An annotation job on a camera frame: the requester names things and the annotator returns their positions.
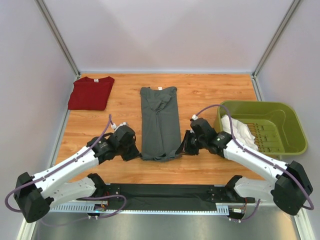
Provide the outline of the grey t-shirt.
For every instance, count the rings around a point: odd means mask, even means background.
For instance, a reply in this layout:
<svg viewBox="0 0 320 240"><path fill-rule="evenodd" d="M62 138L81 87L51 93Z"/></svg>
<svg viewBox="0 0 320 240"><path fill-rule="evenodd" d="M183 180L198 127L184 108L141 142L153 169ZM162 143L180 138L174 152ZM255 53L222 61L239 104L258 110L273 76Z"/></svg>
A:
<svg viewBox="0 0 320 240"><path fill-rule="evenodd" d="M167 162L180 157L181 131L177 88L140 89L142 140L141 159Z"/></svg>

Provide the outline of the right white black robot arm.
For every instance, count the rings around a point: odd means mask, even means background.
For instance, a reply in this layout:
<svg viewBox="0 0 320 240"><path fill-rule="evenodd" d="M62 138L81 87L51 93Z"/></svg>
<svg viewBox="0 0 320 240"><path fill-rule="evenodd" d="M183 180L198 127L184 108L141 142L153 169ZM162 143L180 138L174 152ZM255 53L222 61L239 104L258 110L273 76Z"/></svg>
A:
<svg viewBox="0 0 320 240"><path fill-rule="evenodd" d="M313 210L310 195L312 184L304 167L296 162L286 163L266 156L240 143L232 134L216 132L207 120L198 118L190 123L177 154L198 155L201 149L208 150L226 160L236 162L261 176L262 180L236 175L225 189L231 202L240 198L255 198L272 201L283 212L295 216L300 209Z"/></svg>

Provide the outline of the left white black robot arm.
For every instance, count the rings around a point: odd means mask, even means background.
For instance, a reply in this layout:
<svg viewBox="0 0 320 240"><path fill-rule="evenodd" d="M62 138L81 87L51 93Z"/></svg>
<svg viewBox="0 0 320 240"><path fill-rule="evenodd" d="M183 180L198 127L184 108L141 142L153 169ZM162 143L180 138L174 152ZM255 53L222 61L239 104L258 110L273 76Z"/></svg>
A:
<svg viewBox="0 0 320 240"><path fill-rule="evenodd" d="M54 207L77 199L99 201L108 196L103 179L91 173L83 179L70 180L80 173L101 165L105 161L121 156L124 161L140 157L136 147L136 133L126 124L116 127L114 132L96 136L71 157L59 164L17 178L17 192L13 197L27 223L43 218Z"/></svg>

